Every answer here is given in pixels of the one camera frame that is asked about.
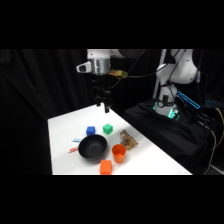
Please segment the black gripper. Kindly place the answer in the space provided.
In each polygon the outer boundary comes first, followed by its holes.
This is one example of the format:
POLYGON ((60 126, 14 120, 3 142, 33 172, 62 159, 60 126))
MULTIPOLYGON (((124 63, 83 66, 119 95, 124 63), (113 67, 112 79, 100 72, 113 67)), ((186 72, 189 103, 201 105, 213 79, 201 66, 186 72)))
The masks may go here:
POLYGON ((96 106, 101 106, 104 103, 105 113, 109 113, 112 103, 109 102, 112 97, 112 93, 108 86, 108 76, 107 75, 93 75, 93 97, 96 100, 96 106))

